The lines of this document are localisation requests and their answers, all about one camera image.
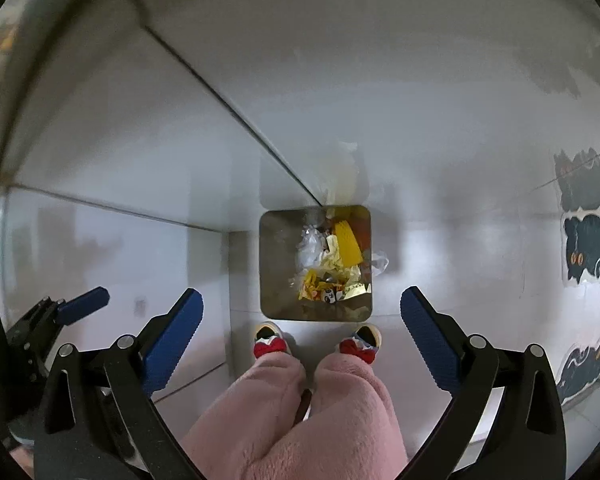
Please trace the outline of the red black slipper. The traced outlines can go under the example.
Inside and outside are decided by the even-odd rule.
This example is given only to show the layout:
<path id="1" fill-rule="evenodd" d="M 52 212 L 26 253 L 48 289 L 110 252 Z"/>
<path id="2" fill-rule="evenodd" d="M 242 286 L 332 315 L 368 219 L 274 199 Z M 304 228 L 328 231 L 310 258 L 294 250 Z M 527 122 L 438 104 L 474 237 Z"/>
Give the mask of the red black slipper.
<path id="1" fill-rule="evenodd" d="M 366 364 L 372 365 L 381 345 L 380 330 L 373 324 L 362 324 L 351 336 L 340 341 L 337 350 L 341 354 L 356 356 Z"/>
<path id="2" fill-rule="evenodd" d="M 264 322 L 254 333 L 252 354 L 260 359 L 271 353 L 291 354 L 291 350 L 280 328 L 272 322 Z"/>

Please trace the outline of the lower black cat sticker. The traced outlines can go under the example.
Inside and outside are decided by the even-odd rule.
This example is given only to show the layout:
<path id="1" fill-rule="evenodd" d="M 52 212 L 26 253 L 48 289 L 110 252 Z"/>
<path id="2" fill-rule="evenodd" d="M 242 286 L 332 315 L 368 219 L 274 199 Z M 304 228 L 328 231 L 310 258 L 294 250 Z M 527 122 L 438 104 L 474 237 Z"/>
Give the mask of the lower black cat sticker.
<path id="1" fill-rule="evenodd" d="M 592 386 L 600 376 L 600 336 L 573 344 L 562 359 L 556 375 L 560 404 L 564 405 Z"/>

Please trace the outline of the yellow foam fruit net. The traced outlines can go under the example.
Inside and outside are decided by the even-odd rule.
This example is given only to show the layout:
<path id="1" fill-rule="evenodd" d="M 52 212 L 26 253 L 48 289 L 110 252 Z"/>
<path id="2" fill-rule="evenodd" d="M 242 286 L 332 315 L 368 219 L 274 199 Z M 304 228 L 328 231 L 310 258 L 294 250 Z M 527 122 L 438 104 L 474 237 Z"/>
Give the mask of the yellow foam fruit net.
<path id="1" fill-rule="evenodd" d="M 362 250 L 349 222 L 347 220 L 339 220 L 334 224 L 332 230 L 338 240 L 342 264 L 346 268 L 361 264 L 363 262 Z"/>

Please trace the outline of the right red black slipper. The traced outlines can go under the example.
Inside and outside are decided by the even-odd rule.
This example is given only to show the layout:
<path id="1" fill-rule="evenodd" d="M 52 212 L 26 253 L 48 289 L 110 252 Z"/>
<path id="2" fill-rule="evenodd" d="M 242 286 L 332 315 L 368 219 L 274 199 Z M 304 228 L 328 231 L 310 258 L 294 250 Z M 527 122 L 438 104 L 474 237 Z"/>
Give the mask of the right red black slipper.
<path id="1" fill-rule="evenodd" d="M 372 365 L 381 345 L 380 330 L 373 324 L 362 324 L 351 336 L 340 341 L 337 350 L 341 354 L 356 356 L 366 364 Z"/>

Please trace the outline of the yellow snack wrapper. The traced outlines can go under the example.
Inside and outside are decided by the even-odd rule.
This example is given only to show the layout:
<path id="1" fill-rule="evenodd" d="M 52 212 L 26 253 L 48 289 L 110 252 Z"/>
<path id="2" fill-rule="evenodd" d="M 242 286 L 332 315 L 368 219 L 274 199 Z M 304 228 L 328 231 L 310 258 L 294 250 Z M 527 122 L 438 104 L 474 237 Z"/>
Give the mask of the yellow snack wrapper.
<path id="1" fill-rule="evenodd" d="M 369 293 L 370 285 L 362 281 L 357 266 L 339 269 L 335 273 L 310 269 L 303 275 L 298 299 L 336 304 Z"/>

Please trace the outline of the clear crumpled plastic wrap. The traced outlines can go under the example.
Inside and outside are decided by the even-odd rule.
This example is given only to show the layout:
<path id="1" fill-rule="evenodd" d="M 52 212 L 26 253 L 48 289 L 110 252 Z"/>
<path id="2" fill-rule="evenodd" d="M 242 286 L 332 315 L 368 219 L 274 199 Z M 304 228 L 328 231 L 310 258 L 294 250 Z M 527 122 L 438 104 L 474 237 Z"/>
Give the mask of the clear crumpled plastic wrap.
<path id="1" fill-rule="evenodd" d="M 304 226 L 297 245 L 297 266 L 299 270 L 316 268 L 321 265 L 323 252 L 327 248 L 326 234 L 317 226 Z"/>

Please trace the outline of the left red black slipper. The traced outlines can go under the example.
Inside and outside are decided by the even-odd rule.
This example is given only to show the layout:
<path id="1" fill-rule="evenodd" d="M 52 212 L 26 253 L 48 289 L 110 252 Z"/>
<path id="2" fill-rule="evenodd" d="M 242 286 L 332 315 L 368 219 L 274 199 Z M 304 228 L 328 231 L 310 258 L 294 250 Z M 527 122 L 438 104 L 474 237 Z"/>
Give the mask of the left red black slipper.
<path id="1" fill-rule="evenodd" d="M 280 328 L 272 322 L 264 322 L 254 333 L 252 354 L 260 359 L 271 353 L 291 354 L 291 350 Z"/>

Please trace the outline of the black cat wall sticker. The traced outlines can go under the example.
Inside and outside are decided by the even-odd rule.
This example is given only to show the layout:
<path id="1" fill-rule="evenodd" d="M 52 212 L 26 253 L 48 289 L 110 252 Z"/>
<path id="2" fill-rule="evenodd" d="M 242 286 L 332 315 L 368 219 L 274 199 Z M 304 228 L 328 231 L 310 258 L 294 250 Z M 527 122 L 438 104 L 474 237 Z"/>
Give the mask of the black cat wall sticker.
<path id="1" fill-rule="evenodd" d="M 566 217 L 564 263 L 567 283 L 600 283 L 600 210 Z"/>

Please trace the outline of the square metal trash bin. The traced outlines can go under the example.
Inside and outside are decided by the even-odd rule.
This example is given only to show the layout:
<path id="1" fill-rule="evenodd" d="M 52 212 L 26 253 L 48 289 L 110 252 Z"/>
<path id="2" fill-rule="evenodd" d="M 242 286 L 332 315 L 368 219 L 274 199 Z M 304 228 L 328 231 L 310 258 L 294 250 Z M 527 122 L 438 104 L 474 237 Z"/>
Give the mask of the square metal trash bin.
<path id="1" fill-rule="evenodd" d="M 266 212 L 260 307 L 274 320 L 362 322 L 373 311 L 372 219 L 360 205 Z"/>

